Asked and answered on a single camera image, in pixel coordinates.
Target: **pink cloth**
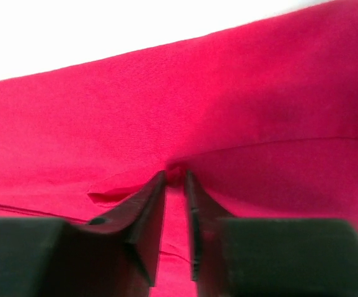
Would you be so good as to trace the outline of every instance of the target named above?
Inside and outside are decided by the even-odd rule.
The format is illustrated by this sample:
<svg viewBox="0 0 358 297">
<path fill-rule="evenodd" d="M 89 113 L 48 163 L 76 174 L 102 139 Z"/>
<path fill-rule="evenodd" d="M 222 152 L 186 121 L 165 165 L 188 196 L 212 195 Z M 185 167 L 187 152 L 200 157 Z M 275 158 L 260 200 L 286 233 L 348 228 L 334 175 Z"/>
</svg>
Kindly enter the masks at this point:
<svg viewBox="0 0 358 297">
<path fill-rule="evenodd" d="M 0 82 L 0 215 L 81 223 L 164 168 L 237 215 L 358 227 L 358 1 Z M 180 185 L 160 255 L 152 296 L 195 296 Z"/>
</svg>

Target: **black plastic part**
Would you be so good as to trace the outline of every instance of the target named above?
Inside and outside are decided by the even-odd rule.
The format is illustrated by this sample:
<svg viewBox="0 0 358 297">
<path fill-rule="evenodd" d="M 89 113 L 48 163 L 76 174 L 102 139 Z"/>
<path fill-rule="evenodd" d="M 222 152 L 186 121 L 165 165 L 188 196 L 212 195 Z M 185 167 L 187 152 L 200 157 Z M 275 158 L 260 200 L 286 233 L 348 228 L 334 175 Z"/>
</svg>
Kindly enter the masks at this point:
<svg viewBox="0 0 358 297">
<path fill-rule="evenodd" d="M 145 297 L 154 284 L 165 173 L 113 210 L 70 225 L 0 218 L 0 297 Z"/>
<path fill-rule="evenodd" d="M 199 297 L 358 297 L 358 235 L 337 219 L 234 218 L 187 172 Z"/>
</svg>

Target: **black clamp jaw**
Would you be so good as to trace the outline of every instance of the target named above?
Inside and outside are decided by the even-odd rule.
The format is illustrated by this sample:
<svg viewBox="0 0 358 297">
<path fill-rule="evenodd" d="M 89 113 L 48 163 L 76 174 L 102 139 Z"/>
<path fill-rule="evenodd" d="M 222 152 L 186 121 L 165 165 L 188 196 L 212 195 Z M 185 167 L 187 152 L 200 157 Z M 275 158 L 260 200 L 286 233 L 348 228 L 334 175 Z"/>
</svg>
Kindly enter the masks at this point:
<svg viewBox="0 0 358 297">
<path fill-rule="evenodd" d="M 86 225 L 0 218 L 0 297 L 146 297 L 154 286 L 165 172 Z M 336 219 L 236 218 L 188 171 L 198 296 L 358 297 L 358 235 Z"/>
</svg>

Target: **red fabric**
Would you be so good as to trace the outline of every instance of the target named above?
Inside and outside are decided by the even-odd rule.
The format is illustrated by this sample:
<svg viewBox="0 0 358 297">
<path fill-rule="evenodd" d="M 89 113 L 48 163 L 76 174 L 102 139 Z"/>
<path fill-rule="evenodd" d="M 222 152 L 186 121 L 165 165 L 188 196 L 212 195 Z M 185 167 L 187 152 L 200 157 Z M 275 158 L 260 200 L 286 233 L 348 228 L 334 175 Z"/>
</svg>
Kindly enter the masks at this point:
<svg viewBox="0 0 358 297">
<path fill-rule="evenodd" d="M 0 82 L 0 215 L 84 222 L 164 168 L 152 296 L 195 296 L 184 168 L 237 215 L 358 227 L 358 1 Z"/>
</svg>

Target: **white background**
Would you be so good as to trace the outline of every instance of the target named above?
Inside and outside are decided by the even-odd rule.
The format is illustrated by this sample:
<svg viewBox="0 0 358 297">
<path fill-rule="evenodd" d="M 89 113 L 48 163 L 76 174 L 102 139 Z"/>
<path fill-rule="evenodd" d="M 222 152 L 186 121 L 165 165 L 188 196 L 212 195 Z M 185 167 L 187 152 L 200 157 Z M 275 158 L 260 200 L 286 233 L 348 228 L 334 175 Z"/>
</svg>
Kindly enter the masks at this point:
<svg viewBox="0 0 358 297">
<path fill-rule="evenodd" d="M 198 37 L 321 2 L 0 1 L 0 80 Z"/>
</svg>

